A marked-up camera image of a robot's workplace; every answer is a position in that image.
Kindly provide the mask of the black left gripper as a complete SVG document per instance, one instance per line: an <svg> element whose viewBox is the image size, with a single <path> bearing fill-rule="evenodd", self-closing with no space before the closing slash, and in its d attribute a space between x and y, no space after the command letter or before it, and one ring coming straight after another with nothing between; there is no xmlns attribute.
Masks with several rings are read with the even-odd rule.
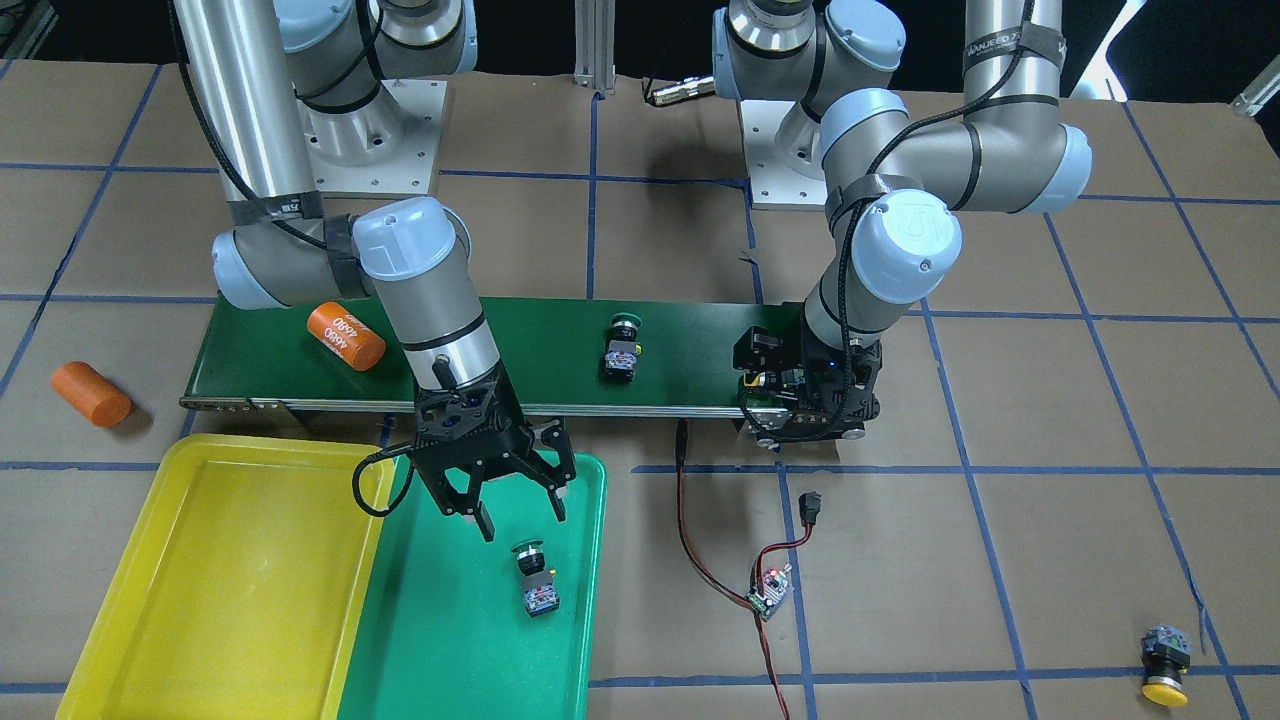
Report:
<svg viewBox="0 0 1280 720"><path fill-rule="evenodd" d="M882 368L882 343L832 348L805 325L782 336L748 328L733 346L740 372L778 372L796 386L794 407L748 407L740 402L746 425L763 441L827 441L860 438L865 424L879 416L874 384Z"/></svg>

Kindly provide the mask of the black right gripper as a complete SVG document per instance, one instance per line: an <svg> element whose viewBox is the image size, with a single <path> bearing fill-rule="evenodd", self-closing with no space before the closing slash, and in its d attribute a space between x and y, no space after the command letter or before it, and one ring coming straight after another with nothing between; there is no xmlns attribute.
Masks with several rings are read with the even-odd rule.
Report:
<svg viewBox="0 0 1280 720"><path fill-rule="evenodd" d="M564 521L567 484L577 477L566 420L531 427L512 386L470 386L458 393L413 387L417 428L410 460L444 515L461 515L493 542L495 528L481 500L486 480L512 473L541 486L557 521ZM468 473L466 491L445 471Z"/></svg>

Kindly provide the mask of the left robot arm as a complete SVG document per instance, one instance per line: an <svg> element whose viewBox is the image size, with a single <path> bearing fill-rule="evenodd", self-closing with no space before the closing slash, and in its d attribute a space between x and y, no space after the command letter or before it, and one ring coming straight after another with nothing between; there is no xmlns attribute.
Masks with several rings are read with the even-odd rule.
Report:
<svg viewBox="0 0 1280 720"><path fill-rule="evenodd" d="M790 329L735 345L739 409L765 447L876 419L881 336L957 260L960 211L1056 211L1091 178L1085 133L1060 119L1060 3L969 1L963 105L923 119L888 87L905 42L878 1L731 1L713 17L716 92L792 101L818 124L808 159L836 251Z"/></svg>

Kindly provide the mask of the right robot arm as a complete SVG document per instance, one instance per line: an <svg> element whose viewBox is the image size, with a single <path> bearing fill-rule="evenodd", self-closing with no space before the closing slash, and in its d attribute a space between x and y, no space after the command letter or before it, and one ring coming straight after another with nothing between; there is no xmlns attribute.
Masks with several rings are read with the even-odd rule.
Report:
<svg viewBox="0 0 1280 720"><path fill-rule="evenodd" d="M326 208L320 170L406 158L399 79L475 68L471 1L169 1L189 106L221 174L230 229L219 295L282 310L374 297L408 364L404 455L439 511L495 534L483 489L525 477L558 521L576 477L563 421L525 416L468 270L468 231L424 190L361 215Z"/></svg>

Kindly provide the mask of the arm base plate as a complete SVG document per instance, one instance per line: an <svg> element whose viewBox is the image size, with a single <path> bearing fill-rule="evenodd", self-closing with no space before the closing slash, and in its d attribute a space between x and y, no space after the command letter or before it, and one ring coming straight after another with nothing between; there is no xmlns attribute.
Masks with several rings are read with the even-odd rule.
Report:
<svg viewBox="0 0 1280 720"><path fill-rule="evenodd" d="M739 104L751 205L764 210L819 210L827 197L817 159L820 127L790 101Z"/></svg>
<svg viewBox="0 0 1280 720"><path fill-rule="evenodd" d="M365 108L320 113L300 105L317 188L333 197L430 193L445 119L443 79L390 79Z"/></svg>

